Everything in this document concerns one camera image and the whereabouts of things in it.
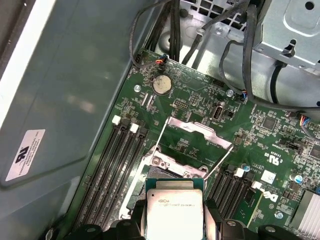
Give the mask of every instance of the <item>green circuit board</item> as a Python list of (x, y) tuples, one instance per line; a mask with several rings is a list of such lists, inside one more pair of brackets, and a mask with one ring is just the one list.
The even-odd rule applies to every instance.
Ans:
[[(153, 52), (141, 51), (142, 63), (154, 61), (158, 57)], [(168, 94), (155, 94), (152, 88), (153, 80), (159, 75), (171, 79), (172, 88)], [(135, 91), (136, 85), (140, 86), (138, 91)], [(319, 185), (320, 147), (304, 135), (298, 118), (288, 117), (285, 111), (256, 106), (236, 94), (227, 96), (227, 90), (228, 87), (216, 79), (171, 60), (168, 60), (162, 70), (159, 70), (156, 64), (144, 69), (132, 67), (76, 192), (62, 232), (70, 231), (79, 214), (90, 181), (88, 179), (93, 175), (103, 155), (115, 115), (148, 131), (141, 151), (135, 155), (136, 159), (130, 176), (125, 180), (125, 186), (132, 181), (142, 156), (156, 144), (168, 117), (183, 122), (198, 122), (214, 129), (217, 136), (234, 144), (234, 149), (223, 163), (224, 166), (250, 166), (250, 172), (254, 174), (253, 180), (262, 183), (265, 191), (278, 196), (276, 202), (273, 202), (256, 189), (250, 202), (240, 202), (234, 219), (242, 221), (252, 231), (266, 224), (289, 228), (304, 191), (314, 192)], [(221, 102), (225, 103), (223, 113), (219, 119), (214, 119), (213, 111)], [(307, 128), (316, 137), (320, 135), (317, 125), (310, 123)], [(297, 148), (284, 146), (284, 140)], [(205, 140), (200, 133), (190, 133), (172, 126), (165, 129), (159, 146), (162, 153), (174, 158), (178, 163), (195, 168), (205, 165), (210, 169), (226, 153), (225, 149)], [(288, 189), (291, 183), (290, 175), (294, 173), (303, 177), (299, 189), (295, 192)], [(137, 186), (143, 185), (147, 174), (145, 171), (142, 173)], [(206, 196), (214, 180), (215, 175), (209, 178)], [(125, 195), (125, 192), (126, 187), (123, 188), (122, 195)], [(139, 190), (132, 196), (131, 208), (138, 195)], [(117, 219), (120, 204), (116, 207), (110, 221)], [(277, 211), (283, 213), (282, 219), (275, 217)]]

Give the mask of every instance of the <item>motherboard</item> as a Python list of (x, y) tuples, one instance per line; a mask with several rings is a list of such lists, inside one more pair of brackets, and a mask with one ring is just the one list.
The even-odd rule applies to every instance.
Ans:
[[(159, 56), (142, 49), (138, 58), (148, 63)], [(299, 122), (298, 114), (257, 106), (223, 82), (175, 61), (133, 66), (61, 235), (83, 224), (108, 229), (129, 218), (136, 201), (145, 198), (146, 178), (205, 178), (228, 150), (206, 179), (205, 198), (215, 200), (224, 218), (254, 232), (266, 224), (298, 232), (297, 209), (320, 184), (320, 145)], [(320, 137), (317, 124), (306, 127)]]

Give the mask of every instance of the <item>gray panel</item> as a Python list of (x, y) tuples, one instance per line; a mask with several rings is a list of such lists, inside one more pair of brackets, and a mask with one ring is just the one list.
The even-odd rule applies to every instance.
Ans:
[[(126, 75), (129, 29), (146, 1), (57, 0), (0, 130), (1, 239), (37, 239), (68, 209)], [(45, 134), (29, 173), (5, 182), (30, 129)]]

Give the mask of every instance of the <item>heatsink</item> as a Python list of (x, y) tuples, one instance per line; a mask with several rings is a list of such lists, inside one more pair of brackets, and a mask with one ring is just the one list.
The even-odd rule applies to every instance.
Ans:
[(305, 191), (291, 227), (309, 239), (320, 240), (320, 196)]

